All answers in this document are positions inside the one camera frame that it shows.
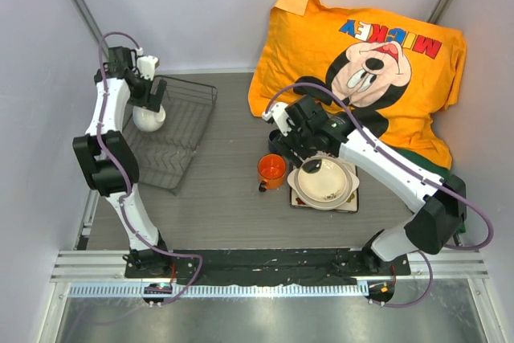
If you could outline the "blue mug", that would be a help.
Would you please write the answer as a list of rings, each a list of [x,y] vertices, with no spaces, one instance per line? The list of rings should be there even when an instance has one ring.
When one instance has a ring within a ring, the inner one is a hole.
[[[274,140],[279,136],[279,133],[271,132],[268,136],[267,147],[268,151],[273,154],[279,154],[279,150],[276,148]]]

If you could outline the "orange mug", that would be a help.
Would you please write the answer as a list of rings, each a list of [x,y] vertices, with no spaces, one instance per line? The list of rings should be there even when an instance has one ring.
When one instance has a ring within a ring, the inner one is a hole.
[[[259,175],[259,192],[279,189],[286,177],[286,161],[278,154],[269,153],[259,159],[257,165]]]

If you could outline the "white ribbed bowl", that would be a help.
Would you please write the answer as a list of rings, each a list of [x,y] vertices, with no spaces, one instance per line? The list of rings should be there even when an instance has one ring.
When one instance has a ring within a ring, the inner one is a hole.
[[[163,126],[165,118],[166,112],[162,104],[157,112],[147,108],[133,107],[133,123],[142,132],[156,132]]]

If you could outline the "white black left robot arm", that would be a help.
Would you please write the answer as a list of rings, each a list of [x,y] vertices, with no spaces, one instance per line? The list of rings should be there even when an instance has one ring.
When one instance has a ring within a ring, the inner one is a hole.
[[[145,131],[164,124],[167,83],[154,80],[158,64],[157,57],[144,55],[140,48],[112,47],[101,55],[94,76],[97,97],[92,121],[86,133],[72,141],[86,183],[114,208],[128,235],[129,250],[123,259],[129,278],[161,278],[171,267],[161,233],[141,200],[136,156],[122,133],[127,106],[132,106]]]

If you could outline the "small cream plate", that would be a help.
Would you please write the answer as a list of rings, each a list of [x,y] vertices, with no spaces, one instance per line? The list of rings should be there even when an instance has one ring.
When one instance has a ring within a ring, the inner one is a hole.
[[[321,159],[321,167],[317,173],[307,174],[301,167],[296,175],[296,184],[301,192],[317,202],[335,202],[349,196],[349,171],[331,158]]]

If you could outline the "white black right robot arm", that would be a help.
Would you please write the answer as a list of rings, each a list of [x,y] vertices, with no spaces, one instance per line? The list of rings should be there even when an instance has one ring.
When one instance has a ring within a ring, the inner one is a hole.
[[[277,125],[272,144],[294,166],[288,184],[306,205],[331,210],[358,186],[353,164],[395,193],[412,212],[405,222],[379,231],[362,248],[360,261],[382,274],[397,257],[413,251],[438,254],[467,217],[459,198],[462,179],[447,179],[407,160],[367,128],[357,129],[344,113],[329,116],[310,96],[294,104],[277,102],[262,118]]]

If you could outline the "black wire dish rack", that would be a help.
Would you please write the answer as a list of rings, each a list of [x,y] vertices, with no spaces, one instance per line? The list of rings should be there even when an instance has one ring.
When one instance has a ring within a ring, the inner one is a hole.
[[[140,170],[139,183],[177,194],[208,128],[216,105],[218,89],[209,84],[173,76],[157,76],[165,81],[161,104],[164,124],[144,133],[133,122],[132,110],[124,119],[123,135]]]

